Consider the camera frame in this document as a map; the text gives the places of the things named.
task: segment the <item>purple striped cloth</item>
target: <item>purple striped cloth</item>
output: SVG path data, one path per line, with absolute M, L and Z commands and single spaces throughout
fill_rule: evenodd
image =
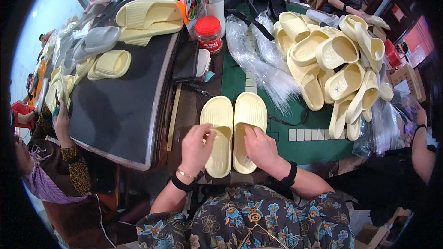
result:
M 34 145 L 32 147 L 32 150 L 29 152 L 29 154 L 34 160 L 34 169 L 30 174 L 22 177 L 26 187 L 28 187 L 29 191 L 35 197 L 42 201 L 57 204 L 68 204 L 72 202 L 82 201 L 83 199 L 91 195 L 91 193 L 88 193 L 87 195 L 82 197 L 66 196 L 39 165 L 42 160 L 52 155 L 50 154 L 41 158 L 38 154 L 45 151 L 46 150 L 41 150 L 41 148 L 37 145 Z

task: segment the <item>red jar lid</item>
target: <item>red jar lid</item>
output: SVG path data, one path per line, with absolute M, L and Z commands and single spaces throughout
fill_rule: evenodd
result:
M 213 36 L 220 31 L 220 21 L 213 16 L 202 17 L 195 23 L 195 32 L 200 36 Z

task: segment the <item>floral dress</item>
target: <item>floral dress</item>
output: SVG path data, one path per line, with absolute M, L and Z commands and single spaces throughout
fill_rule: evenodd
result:
M 137 223 L 142 249 L 354 248 L 346 204 L 324 193 L 303 207 L 268 187 L 227 187 L 188 220 L 155 213 Z

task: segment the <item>plastic jar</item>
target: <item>plastic jar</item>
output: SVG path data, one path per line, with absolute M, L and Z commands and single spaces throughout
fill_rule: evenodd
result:
M 207 49 L 211 55 L 218 54 L 223 48 L 220 21 L 213 16 L 202 17 L 195 24 L 195 33 L 200 48 Z

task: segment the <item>white bottle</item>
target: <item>white bottle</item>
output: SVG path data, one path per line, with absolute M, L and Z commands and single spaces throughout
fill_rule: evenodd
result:
M 205 0 L 208 16 L 216 17 L 222 27 L 222 37 L 224 37 L 224 1 L 223 0 Z

